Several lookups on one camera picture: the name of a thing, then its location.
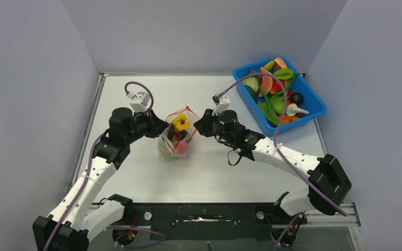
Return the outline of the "dark purple toy eggplant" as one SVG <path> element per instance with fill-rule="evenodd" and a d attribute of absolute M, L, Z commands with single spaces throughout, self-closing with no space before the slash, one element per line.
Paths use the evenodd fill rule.
<path fill-rule="evenodd" d="M 174 134 L 175 134 L 175 127 L 173 124 L 170 123 L 169 130 L 166 135 L 167 139 L 171 141 L 174 138 Z"/>

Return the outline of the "green toy cabbage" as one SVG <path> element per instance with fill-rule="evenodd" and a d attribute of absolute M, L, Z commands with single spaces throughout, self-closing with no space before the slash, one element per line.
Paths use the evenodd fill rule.
<path fill-rule="evenodd" d="M 167 144 L 163 142 L 158 143 L 158 150 L 163 156 L 164 159 L 173 159 L 175 158 L 172 147 L 169 147 Z"/>

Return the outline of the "clear zip top bag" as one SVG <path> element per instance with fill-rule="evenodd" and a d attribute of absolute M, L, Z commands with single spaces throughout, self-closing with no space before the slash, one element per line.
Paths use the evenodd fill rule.
<path fill-rule="evenodd" d="M 178 141 L 186 141 L 189 145 L 189 151 L 190 151 L 191 149 L 190 144 L 192 142 L 193 137 L 197 133 L 197 130 L 194 127 L 194 123 L 199 120 L 199 116 L 190 108 L 188 104 L 185 104 L 184 108 L 169 114 L 166 118 L 166 122 L 168 122 L 170 125 L 171 121 L 181 113 L 185 114 L 190 120 L 191 123 L 190 127 L 187 130 L 181 132 L 175 131 L 174 138 L 171 141 L 169 141 L 166 137 L 169 128 L 167 128 L 159 137 L 159 142 L 163 142 L 167 144 L 169 147 L 172 147 L 174 153 L 175 153 L 175 144 Z"/>

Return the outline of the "yellow toy bell pepper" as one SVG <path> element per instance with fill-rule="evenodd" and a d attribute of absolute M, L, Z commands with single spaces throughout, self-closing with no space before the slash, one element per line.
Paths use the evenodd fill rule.
<path fill-rule="evenodd" d="M 181 132 L 181 131 L 187 130 L 191 125 L 190 120 L 183 113 L 179 114 L 176 118 L 174 118 L 171 121 L 171 123 L 176 132 Z"/>

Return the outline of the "toy peach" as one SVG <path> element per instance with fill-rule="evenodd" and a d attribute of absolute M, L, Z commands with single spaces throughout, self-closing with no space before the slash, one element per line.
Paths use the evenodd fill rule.
<path fill-rule="evenodd" d="M 178 141 L 175 144 L 175 153 L 176 157 L 185 157 L 189 152 L 189 145 L 186 141 Z"/>

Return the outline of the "green toy lettuce ball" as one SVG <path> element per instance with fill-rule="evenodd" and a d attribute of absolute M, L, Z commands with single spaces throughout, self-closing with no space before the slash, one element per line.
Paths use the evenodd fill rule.
<path fill-rule="evenodd" d="M 278 115 L 278 116 L 281 116 L 281 115 L 283 115 L 284 113 L 285 113 L 285 102 L 284 101 L 278 101 L 278 102 L 275 102 L 273 105 L 272 105 L 272 108 L 273 108 L 273 110 L 274 110 L 274 112 Z"/>

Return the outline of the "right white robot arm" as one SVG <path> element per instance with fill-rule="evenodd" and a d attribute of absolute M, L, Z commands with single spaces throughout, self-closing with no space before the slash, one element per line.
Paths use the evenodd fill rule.
<path fill-rule="evenodd" d="M 273 209 L 278 222 L 287 223 L 294 215 L 309 210 L 347 216 L 341 203 L 352 185 L 335 156 L 308 155 L 275 143 L 271 138 L 242 125 L 233 110 L 214 115 L 213 110 L 206 109 L 194 127 L 202 136 L 214 137 L 240 157 L 274 166 L 307 184 L 305 189 L 288 191 L 280 196 Z"/>

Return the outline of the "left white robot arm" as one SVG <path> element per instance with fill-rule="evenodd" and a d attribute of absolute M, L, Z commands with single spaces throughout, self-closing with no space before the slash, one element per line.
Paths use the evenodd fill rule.
<path fill-rule="evenodd" d="M 94 141 L 87 167 L 67 195 L 48 214 L 32 225 L 38 250 L 87 250 L 91 240 L 120 220 L 130 199 L 109 202 L 88 214 L 104 184 L 120 168 L 135 141 L 157 138 L 169 127 L 150 110 L 133 113 L 127 107 L 115 109 L 109 127 Z"/>

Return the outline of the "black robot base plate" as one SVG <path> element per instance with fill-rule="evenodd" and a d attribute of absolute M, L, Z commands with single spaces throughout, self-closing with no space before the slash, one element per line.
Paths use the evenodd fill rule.
<path fill-rule="evenodd" d="M 292 216 L 272 202 L 140 203 L 127 206 L 117 225 L 149 227 L 169 240 L 270 241 L 271 225 L 287 225 Z"/>

